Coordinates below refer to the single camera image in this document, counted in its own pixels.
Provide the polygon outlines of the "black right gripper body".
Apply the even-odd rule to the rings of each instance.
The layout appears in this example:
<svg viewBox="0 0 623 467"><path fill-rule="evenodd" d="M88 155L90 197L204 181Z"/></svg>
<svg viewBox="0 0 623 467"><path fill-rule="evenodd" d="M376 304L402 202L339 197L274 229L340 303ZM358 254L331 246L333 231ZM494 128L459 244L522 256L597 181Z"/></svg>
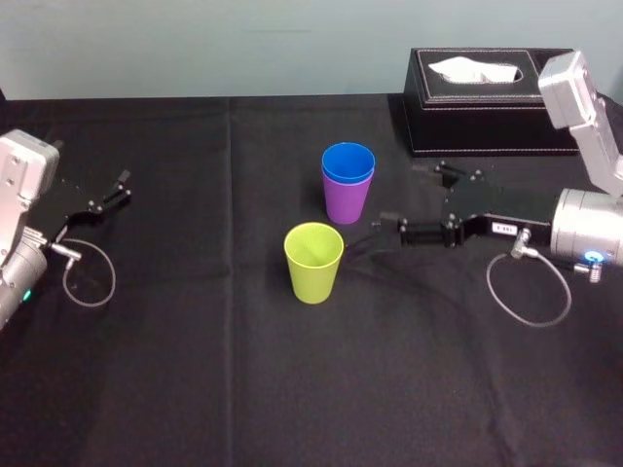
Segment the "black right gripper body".
<svg viewBox="0 0 623 467"><path fill-rule="evenodd" d="M450 244L472 236L513 239L523 229L530 242L551 241L556 195L503 188L484 179L457 181L444 199L440 224Z"/></svg>

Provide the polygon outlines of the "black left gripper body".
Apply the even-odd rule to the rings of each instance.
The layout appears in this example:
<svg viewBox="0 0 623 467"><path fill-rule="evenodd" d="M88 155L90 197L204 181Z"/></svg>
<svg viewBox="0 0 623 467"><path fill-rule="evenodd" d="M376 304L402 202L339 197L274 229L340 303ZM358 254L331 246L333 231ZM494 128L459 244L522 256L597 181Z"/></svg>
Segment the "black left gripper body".
<svg viewBox="0 0 623 467"><path fill-rule="evenodd" d="M44 233L49 239L58 239L79 226L95 226L103 219L96 197L66 178L55 182L44 204Z"/></svg>

